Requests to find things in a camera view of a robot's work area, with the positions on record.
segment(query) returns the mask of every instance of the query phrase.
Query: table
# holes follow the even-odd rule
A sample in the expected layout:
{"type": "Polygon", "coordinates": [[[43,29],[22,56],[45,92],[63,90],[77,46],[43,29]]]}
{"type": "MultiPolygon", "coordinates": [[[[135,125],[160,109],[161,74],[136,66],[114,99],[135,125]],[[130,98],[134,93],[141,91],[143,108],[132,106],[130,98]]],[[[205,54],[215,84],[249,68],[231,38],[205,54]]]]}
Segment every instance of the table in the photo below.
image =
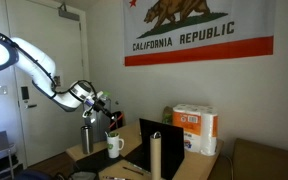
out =
{"type": "MultiPolygon", "coordinates": [[[[133,122],[129,125],[121,127],[115,132],[120,133],[120,138],[123,138],[125,141],[124,148],[120,151],[122,156],[126,156],[134,148],[141,144],[140,137],[140,125],[139,122],[133,122]]],[[[185,158],[177,170],[174,180],[183,180],[183,179],[194,179],[194,180],[206,180],[215,164],[215,161],[223,147],[224,142],[220,139],[217,140],[216,154],[214,156],[205,156],[200,153],[189,152],[185,150],[185,158]]],[[[103,150],[107,147],[106,141],[98,142],[94,144],[94,150],[92,153],[103,150]]],[[[66,153],[76,162],[84,157],[87,157],[91,154],[83,154],[82,145],[76,145],[66,150],[66,153]]],[[[149,173],[144,173],[144,176],[141,176],[132,171],[123,169],[123,167],[128,167],[136,171],[139,169],[132,166],[125,160],[121,160],[118,163],[107,167],[100,172],[99,176],[113,176],[113,177],[123,177],[136,180],[148,180],[150,178],[149,173]]]]}

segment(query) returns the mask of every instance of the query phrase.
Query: door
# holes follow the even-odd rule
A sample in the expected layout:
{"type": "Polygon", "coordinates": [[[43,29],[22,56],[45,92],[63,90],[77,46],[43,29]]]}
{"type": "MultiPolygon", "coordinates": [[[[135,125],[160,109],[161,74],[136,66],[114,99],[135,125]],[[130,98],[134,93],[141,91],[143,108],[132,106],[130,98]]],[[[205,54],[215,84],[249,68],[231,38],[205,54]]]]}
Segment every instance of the door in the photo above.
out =
{"type": "MultiPolygon", "coordinates": [[[[59,17],[56,8],[30,1],[6,3],[11,36],[32,43],[56,63],[61,84],[57,91],[65,91],[73,82],[83,79],[79,22],[59,17]]],[[[17,68],[16,80],[28,166],[80,143],[82,107],[64,112],[32,85],[30,76],[17,68]],[[29,99],[22,99],[22,87],[27,87],[29,99]]]]}

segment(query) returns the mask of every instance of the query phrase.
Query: wall switch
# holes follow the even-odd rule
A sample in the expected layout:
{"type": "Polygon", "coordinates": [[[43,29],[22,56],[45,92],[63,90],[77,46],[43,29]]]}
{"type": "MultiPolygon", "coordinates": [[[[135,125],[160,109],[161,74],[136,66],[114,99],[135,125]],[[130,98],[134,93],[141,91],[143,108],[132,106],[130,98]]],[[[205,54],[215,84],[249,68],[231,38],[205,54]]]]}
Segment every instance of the wall switch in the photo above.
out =
{"type": "Polygon", "coordinates": [[[0,95],[7,95],[8,89],[7,86],[0,86],[0,95]]]}

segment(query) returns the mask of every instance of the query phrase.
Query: red stripe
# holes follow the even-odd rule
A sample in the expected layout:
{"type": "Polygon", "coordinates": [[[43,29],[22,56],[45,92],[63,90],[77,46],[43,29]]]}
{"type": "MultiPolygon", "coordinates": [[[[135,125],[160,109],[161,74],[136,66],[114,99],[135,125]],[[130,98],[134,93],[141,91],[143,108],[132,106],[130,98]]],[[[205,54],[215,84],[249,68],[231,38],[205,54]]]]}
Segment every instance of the red stripe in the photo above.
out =
{"type": "Polygon", "coordinates": [[[273,54],[274,36],[234,41],[192,49],[125,57],[125,66],[229,59],[273,54]]]}

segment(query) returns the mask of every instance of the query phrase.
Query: gray cylinder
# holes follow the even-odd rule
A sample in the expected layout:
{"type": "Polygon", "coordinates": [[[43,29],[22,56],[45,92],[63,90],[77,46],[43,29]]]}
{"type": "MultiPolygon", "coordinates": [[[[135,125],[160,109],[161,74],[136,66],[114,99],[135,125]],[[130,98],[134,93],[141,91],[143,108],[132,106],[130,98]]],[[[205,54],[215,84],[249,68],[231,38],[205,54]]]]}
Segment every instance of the gray cylinder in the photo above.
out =
{"type": "Polygon", "coordinates": [[[82,148],[84,154],[93,152],[93,128],[92,126],[81,127],[82,148]]]}

